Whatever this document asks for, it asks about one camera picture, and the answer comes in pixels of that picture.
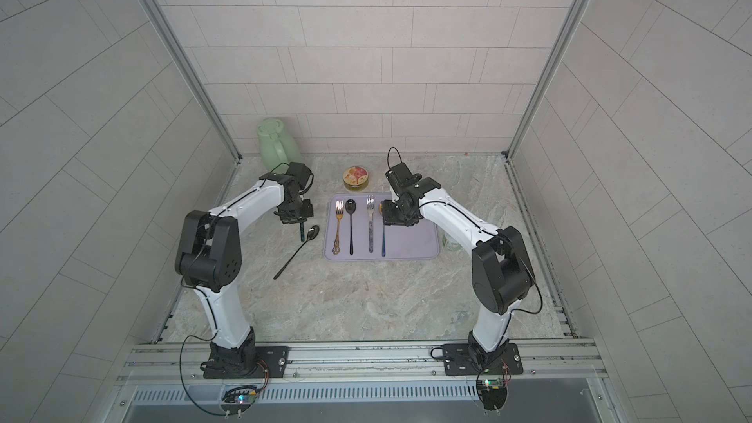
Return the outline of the iridescent spoon blue handle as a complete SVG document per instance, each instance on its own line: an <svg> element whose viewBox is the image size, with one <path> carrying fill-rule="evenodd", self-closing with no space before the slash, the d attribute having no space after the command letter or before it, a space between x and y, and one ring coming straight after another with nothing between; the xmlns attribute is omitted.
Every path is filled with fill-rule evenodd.
<svg viewBox="0 0 752 423"><path fill-rule="evenodd" d="M386 240L386 221L385 221L385 208L384 208L384 201L380 202L379 204L379 213L381 217L381 257L386 258L387 255L387 240Z"/></svg>

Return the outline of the silver fork patterned handle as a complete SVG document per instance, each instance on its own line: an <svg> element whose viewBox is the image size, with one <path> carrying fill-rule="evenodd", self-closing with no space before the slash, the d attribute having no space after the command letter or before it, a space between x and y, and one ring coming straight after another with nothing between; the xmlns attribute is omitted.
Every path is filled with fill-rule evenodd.
<svg viewBox="0 0 752 423"><path fill-rule="evenodd" d="M374 213L375 213L375 199L368 197L366 199L366 209L368 215L368 251L370 254L374 252Z"/></svg>

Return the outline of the gold ornate fork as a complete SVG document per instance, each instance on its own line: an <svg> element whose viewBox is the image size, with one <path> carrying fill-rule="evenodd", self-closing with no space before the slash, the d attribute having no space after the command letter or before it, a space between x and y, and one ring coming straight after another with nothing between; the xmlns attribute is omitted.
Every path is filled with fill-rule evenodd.
<svg viewBox="0 0 752 423"><path fill-rule="evenodd" d="M345 212L345 201L337 200L335 203L335 217L336 217L335 238L334 238L333 247L332 247L332 254L335 256L337 256L341 252L340 226L341 226L342 218L344 217L344 212Z"/></svg>

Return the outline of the black spoon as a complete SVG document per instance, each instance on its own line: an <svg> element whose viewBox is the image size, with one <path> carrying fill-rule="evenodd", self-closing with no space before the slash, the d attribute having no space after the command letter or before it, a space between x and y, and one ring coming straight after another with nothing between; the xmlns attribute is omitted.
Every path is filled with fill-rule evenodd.
<svg viewBox="0 0 752 423"><path fill-rule="evenodd" d="M354 213L356 212L356 200L348 199L345 204L345 210L350 219L349 254L352 256L354 254Z"/></svg>
<svg viewBox="0 0 752 423"><path fill-rule="evenodd" d="M273 276L274 280L277 280L283 274L283 272L287 269L287 267L289 266L289 264L291 264L292 260L294 260L295 256L297 256L297 254L299 254L299 252L301 252L301 250L305 247L305 245L307 245L307 244L311 243L311 241L315 240L315 238L319 235L319 232L320 232L320 226L319 225L313 225L312 227L310 227L307 230L307 234L305 235L304 242L301 244L301 246L299 246L299 248L297 248L297 250L295 250L295 253L289 258L289 260L287 260L287 262L285 262L285 264L283 264L282 268L280 268L280 270L278 270L278 272L276 272L276 274Z"/></svg>

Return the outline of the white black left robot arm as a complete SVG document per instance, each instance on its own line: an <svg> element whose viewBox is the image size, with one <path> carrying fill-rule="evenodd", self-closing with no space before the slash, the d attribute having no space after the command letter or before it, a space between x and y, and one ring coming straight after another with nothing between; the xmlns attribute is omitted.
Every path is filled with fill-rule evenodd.
<svg viewBox="0 0 752 423"><path fill-rule="evenodd" d="M305 198L313 173L302 163L287 163L285 172L268 172L249 190L209 211L192 211L184 219L175 270L186 286L205 300L213 343L239 349L252 327L239 300L236 278L242 268L241 234L265 213L284 224L303 224L313 217Z"/></svg>

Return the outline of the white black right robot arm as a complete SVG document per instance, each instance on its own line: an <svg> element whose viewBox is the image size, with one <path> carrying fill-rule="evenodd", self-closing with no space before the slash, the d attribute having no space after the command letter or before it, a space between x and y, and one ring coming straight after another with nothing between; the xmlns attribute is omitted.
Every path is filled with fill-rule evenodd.
<svg viewBox="0 0 752 423"><path fill-rule="evenodd" d="M399 163L385 176L392 198L384 202L385 225L411 227L431 221L468 252L473 291L481 303L469 344L491 354L508 340L512 312L537 280L521 233L483 221L456 202L438 182Z"/></svg>

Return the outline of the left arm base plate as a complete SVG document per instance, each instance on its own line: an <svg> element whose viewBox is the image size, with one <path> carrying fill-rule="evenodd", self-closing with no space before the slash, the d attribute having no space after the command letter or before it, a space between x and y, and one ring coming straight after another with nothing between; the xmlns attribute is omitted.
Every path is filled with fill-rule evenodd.
<svg viewBox="0 0 752 423"><path fill-rule="evenodd" d="M289 352L284 346L225 349L211 343L210 358L200 368L205 379L282 378Z"/></svg>

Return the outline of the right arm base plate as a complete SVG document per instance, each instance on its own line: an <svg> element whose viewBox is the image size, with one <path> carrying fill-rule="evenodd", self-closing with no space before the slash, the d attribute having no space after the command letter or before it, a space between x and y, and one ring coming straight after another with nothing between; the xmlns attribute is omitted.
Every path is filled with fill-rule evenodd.
<svg viewBox="0 0 752 423"><path fill-rule="evenodd" d="M476 376L524 373L521 356L516 344L509 341L494 352L486 352L480 345L448 343L440 346L440 354L434 360L442 362L448 376Z"/></svg>

